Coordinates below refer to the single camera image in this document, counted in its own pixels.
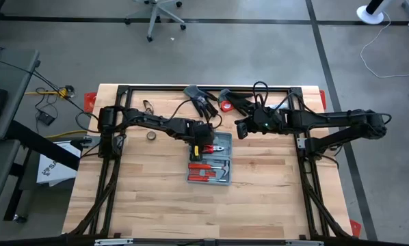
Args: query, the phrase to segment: tool kit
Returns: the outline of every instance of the tool kit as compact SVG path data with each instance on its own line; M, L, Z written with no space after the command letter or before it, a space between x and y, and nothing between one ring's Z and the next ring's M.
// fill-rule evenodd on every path
M188 182L230 185L232 182L232 135L215 132L213 145L205 146L202 160L189 161L187 170Z

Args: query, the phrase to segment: white cable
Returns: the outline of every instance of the white cable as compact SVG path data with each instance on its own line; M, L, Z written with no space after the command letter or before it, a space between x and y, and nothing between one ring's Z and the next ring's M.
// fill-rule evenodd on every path
M386 12L384 12L384 14L388 17L388 24L380 30L380 32L377 34L377 36L376 36L372 41L370 41L370 43L364 45L364 47L362 48L362 50L361 50L361 52L360 52L361 60L362 60L362 62L364 62L364 65L366 66L366 68L367 68L373 75L375 75L376 77L378 77L378 78L380 78L380 79L394 78L394 77L409 77L409 74L379 76L379 75L377 75L372 69L370 69L370 68L368 67L366 61L364 60L364 57L362 57L362 52L364 51L364 49L365 49L367 46L369 46L370 44L372 44L373 42L375 42L375 40L379 37L379 35L381 34L381 32L384 31L384 29L386 29L388 26L390 26L390 24L391 24L390 16L389 16Z

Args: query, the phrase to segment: pliers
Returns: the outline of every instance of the pliers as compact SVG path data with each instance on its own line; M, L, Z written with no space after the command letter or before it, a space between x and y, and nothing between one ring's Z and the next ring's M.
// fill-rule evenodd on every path
M205 145L202 153L204 154L212 154L215 151L223 151L224 147L221 146L212 146L212 145Z

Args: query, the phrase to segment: gray floor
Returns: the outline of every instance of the gray floor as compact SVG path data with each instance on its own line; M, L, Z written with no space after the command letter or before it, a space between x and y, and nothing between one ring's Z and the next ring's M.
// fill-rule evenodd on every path
M354 10L366 0L313 0L318 20L356 21ZM387 12L394 21L408 17L395 1ZM7 0L2 11L19 16L97 16L122 18L142 9L132 0ZM309 20L305 0L184 0L175 10L183 18ZM0 21L0 46L38 49L39 71L58 85L73 85L82 95L99 83L222 83L318 85L328 97L313 30L310 25L158 24L145 39L148 25L136 23L39 23ZM386 137L357 140L352 146L378 239L409 243L409 78L377 79L363 65L359 52L381 27L321 26L320 33L343 110L373 109L391 113ZM409 30L389 27L365 51L367 63L379 74L409 73ZM33 79L29 91L44 85ZM35 128L34 104L24 97L16 119ZM42 135L76 130L77 110L57 104L60 117ZM340 175L351 219L362 222L344 154ZM5 204L13 180L2 195ZM60 233L70 191L35 192L21 210L25 225L2 222L0 239L52 236Z

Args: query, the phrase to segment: butcher block tabletop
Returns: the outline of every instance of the butcher block tabletop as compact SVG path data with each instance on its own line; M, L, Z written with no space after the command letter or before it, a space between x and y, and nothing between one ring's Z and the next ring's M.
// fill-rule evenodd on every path
M117 88L118 84L100 85L95 115L101 107L114 105ZM319 88L301 88L306 105L324 112ZM270 92L267 105L277 104L285 96ZM145 111L142 101L148 100L155 115L168 118L187 99L182 91L139 90L133 92L131 106ZM132 238L295 239L301 234L309 237L293 135L250 133L240 140L234 121L243 116L236 110L227 113L220 110L220 115L223 121L216 131L233 136L230 186L187 183L186 143L158 131L156 140L149 141L146 135L150 129L128 127L110 236L119 232L121 237ZM176 117L203 120L191 102L185 103ZM211 120L214 126L219 121L218 117ZM97 130L94 118L90 129ZM312 137L328 134L326 128L311 131ZM74 229L93 205L101 165L102 159L97 156L80 161L63 232ZM352 233L337 166L323 158L317 162L317 169L324 204L341 227ZM321 232L318 212L313 207L317 230ZM104 211L102 208L98 231Z

